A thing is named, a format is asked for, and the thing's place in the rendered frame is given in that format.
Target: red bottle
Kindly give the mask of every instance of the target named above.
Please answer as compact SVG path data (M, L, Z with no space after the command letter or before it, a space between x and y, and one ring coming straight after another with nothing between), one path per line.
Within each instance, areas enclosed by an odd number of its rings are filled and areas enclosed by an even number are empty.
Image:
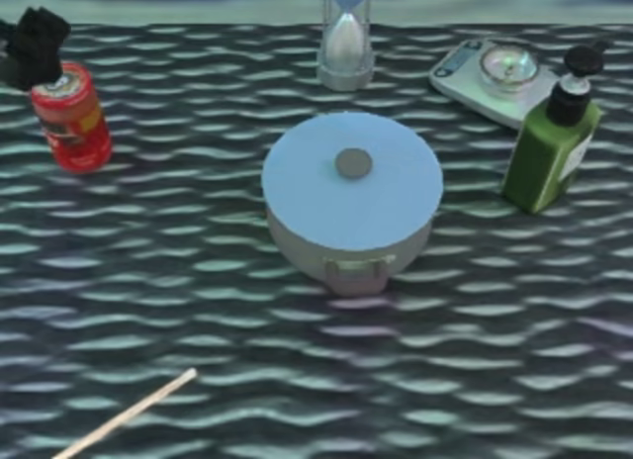
M71 62L62 69L56 83L33 88L33 106L57 163L70 172L92 172L110 159L110 132L88 70Z

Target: green bottle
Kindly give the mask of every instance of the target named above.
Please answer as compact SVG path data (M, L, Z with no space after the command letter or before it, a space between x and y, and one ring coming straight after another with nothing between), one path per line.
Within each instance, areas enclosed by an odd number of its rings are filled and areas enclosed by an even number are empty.
M523 121L502 194L527 213L547 208L576 178L602 114L591 100L588 76L602 71L606 47L571 48L565 55L570 74Z

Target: wave pattern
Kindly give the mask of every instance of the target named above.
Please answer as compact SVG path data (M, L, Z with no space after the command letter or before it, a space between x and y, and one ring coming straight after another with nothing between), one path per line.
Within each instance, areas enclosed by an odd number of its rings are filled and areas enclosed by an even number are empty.
M189 367L85 457L633 457L632 31L377 27L374 83L347 95L316 81L316 28L78 29L64 57L94 73L105 170L63 173L0 94L0 459L50 457ZM614 41L582 175L540 217L498 196L512 133L426 83L497 33L551 63ZM284 130L352 109L424 135L447 185L425 254L349 301L278 253L259 171Z

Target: wooden stick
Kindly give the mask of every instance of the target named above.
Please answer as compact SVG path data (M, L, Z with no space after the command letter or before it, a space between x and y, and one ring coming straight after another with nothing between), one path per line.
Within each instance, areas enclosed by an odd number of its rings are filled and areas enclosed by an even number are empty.
M126 422L134 419L136 416L143 413L149 407L152 407L156 403L165 399L197 376L198 372L195 368L187 370L185 373L180 375L175 380L172 380L161 389L156 390L154 393L140 400L138 403L128 408L124 412L116 415L108 422L104 423L102 426L92 431L87 436L84 436L82 439L78 440L67 449L64 449L56 456L53 456L52 459L70 459L76 456L84 449L92 446L96 442L99 442L101 439L106 437L118 427L121 427Z

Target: pot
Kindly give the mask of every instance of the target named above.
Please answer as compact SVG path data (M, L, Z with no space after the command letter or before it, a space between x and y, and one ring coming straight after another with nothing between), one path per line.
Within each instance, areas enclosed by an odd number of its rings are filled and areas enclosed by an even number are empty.
M413 130L343 112L304 121L277 140L262 188L281 253L335 294L356 297L381 293L422 252L443 177Z

